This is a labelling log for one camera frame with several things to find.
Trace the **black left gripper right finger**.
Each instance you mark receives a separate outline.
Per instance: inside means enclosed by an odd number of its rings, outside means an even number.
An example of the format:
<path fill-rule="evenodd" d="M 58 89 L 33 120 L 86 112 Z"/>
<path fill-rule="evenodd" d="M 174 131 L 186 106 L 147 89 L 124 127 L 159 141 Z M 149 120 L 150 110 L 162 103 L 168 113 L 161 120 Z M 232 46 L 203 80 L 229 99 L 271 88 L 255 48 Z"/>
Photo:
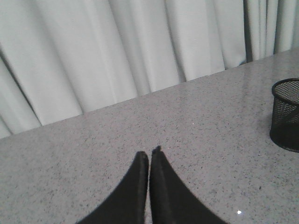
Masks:
<path fill-rule="evenodd" d="M 185 186 L 160 146 L 152 151 L 149 195 L 154 224 L 224 224 Z"/>

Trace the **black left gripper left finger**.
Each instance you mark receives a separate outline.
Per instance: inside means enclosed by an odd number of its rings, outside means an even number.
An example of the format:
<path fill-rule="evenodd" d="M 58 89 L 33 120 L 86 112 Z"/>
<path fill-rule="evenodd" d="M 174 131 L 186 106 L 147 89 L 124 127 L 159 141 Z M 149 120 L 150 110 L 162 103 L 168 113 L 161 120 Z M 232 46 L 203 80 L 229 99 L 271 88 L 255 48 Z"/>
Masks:
<path fill-rule="evenodd" d="M 139 151 L 121 182 L 80 224 L 143 224 L 149 159 Z"/>

